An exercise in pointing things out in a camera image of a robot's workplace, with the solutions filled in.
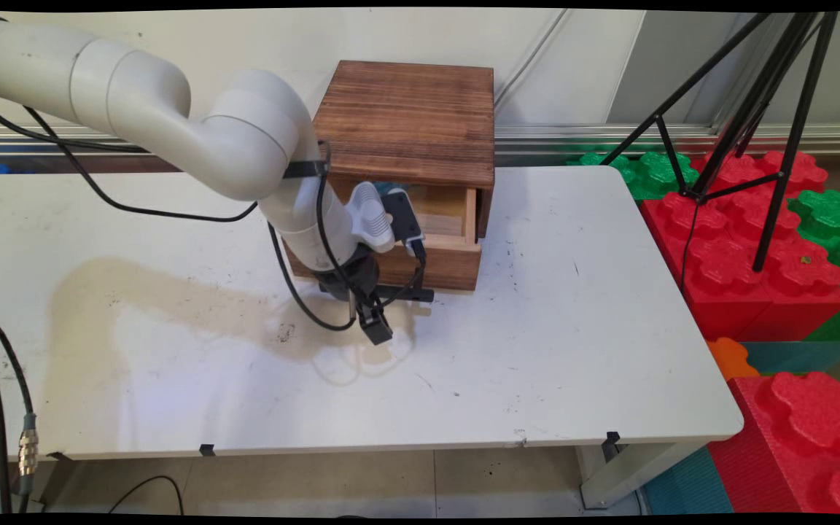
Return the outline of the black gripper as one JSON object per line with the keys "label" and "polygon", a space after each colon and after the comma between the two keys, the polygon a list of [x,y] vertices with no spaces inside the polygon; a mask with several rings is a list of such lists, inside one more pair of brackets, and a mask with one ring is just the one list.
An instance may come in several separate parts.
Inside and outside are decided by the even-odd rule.
{"label": "black gripper", "polygon": [[364,335],[376,346],[390,341],[393,331],[384,318],[382,300],[376,293],[380,271],[374,252],[357,250],[349,260],[341,263],[340,269],[346,280],[340,278],[334,269],[316,273],[320,290],[338,301],[347,302],[352,290],[347,285],[350,283],[359,292],[356,312]]}

